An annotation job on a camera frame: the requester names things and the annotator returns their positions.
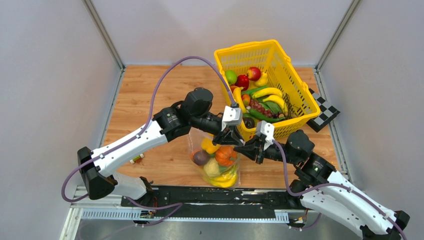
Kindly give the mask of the small orange pumpkin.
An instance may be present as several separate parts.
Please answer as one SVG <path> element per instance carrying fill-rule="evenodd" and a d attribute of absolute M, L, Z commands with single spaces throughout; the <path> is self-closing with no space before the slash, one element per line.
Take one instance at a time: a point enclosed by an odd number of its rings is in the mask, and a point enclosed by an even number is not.
<path fill-rule="evenodd" d="M 223 145 L 215 152 L 214 158 L 220 166 L 230 167 L 236 162 L 237 157 L 232 146 Z"/>

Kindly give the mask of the yellow bell pepper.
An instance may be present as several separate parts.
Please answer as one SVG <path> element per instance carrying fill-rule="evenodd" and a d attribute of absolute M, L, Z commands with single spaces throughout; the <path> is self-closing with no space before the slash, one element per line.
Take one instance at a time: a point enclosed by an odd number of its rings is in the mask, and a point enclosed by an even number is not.
<path fill-rule="evenodd" d="M 201 148 L 206 151 L 208 154 L 214 154 L 221 145 L 219 144 L 213 144 L 212 140 L 208 137 L 205 137 L 201 142 Z"/>

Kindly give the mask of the clear zip top bag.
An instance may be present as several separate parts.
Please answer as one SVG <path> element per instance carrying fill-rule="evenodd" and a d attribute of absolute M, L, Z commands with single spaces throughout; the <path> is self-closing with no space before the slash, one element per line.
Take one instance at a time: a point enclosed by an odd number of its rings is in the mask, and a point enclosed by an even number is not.
<path fill-rule="evenodd" d="M 212 140 L 210 133 L 191 129 L 187 137 L 190 160 L 209 185 L 223 189 L 239 187 L 241 154 L 233 145 L 214 145 Z"/>

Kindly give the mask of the beige lemon fruit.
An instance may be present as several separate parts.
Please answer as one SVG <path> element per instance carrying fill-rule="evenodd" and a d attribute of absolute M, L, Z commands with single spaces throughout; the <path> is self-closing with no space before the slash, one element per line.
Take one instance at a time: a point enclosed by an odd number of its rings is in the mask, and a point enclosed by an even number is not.
<path fill-rule="evenodd" d="M 218 177 L 221 174 L 220 165 L 214 157 L 210 158 L 209 162 L 203 166 L 203 171 L 210 178 Z"/>

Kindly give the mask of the dark purple passion fruit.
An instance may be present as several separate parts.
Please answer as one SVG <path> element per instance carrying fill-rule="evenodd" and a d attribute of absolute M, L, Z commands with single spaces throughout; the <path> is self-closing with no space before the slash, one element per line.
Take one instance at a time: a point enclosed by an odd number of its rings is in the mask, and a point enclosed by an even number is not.
<path fill-rule="evenodd" d="M 204 150 L 199 150 L 193 159 L 193 162 L 198 166 L 204 166 L 210 160 L 209 154 Z"/>

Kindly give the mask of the yellow banana bunch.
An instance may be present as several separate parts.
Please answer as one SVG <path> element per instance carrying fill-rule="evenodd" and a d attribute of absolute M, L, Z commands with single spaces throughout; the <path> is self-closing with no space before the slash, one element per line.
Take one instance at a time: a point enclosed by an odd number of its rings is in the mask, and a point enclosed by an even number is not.
<path fill-rule="evenodd" d="M 223 174 L 212 177 L 207 180 L 211 185 L 219 188 L 228 189 L 239 182 L 239 174 L 236 166 L 229 168 Z"/>

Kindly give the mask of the orange fruit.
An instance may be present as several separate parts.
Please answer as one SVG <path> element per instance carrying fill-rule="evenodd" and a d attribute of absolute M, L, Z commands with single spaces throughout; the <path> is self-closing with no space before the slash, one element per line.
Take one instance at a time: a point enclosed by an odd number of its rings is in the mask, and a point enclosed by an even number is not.
<path fill-rule="evenodd" d="M 198 149 L 195 149 L 195 150 L 193 150 L 193 151 L 191 152 L 191 154 L 190 154 L 190 159 L 191 159 L 192 161 L 194 161 L 195 154 L 196 154 L 198 151 L 199 151 Z"/>

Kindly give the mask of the yellow plastic basket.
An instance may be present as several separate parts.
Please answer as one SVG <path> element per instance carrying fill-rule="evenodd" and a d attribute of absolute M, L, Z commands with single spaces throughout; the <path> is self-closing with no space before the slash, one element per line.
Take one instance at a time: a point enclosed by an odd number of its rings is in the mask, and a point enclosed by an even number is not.
<path fill-rule="evenodd" d="M 221 74 L 233 70 L 246 73 L 249 67 L 258 67 L 268 75 L 268 85 L 288 95 L 294 118 L 274 123 L 274 138 L 281 139 L 299 130 L 308 120 L 320 115 L 321 109 L 301 80 L 291 59 L 274 39 L 251 41 L 214 52 L 216 65 Z"/>

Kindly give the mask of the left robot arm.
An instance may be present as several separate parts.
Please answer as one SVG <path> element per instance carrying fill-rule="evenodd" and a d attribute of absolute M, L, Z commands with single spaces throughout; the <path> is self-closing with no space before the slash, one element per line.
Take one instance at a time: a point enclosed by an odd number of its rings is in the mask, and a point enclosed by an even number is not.
<path fill-rule="evenodd" d="M 156 113 L 140 129 L 104 147 L 78 150 L 80 174 L 89 199 L 114 194 L 131 198 L 142 207 L 149 206 L 153 193 L 147 179 L 122 175 L 117 169 L 141 153 L 187 135 L 191 128 L 212 134 L 215 145 L 242 146 L 237 130 L 242 122 L 239 104 L 226 106 L 221 115 L 215 115 L 210 112 L 212 101 L 213 94 L 208 89 L 195 88 L 184 100 Z"/>

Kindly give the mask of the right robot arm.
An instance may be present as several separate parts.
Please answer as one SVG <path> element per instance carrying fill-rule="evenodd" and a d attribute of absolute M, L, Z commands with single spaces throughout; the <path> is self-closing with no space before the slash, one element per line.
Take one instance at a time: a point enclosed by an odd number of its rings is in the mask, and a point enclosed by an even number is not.
<path fill-rule="evenodd" d="M 261 164 L 264 159 L 295 167 L 298 177 L 285 182 L 286 204 L 292 209 L 303 206 L 342 224 L 363 240 L 405 240 L 404 229 L 410 216 L 376 202 L 327 160 L 316 154 L 315 145 L 302 131 L 291 133 L 286 143 L 279 143 L 260 132 L 234 150 Z"/>

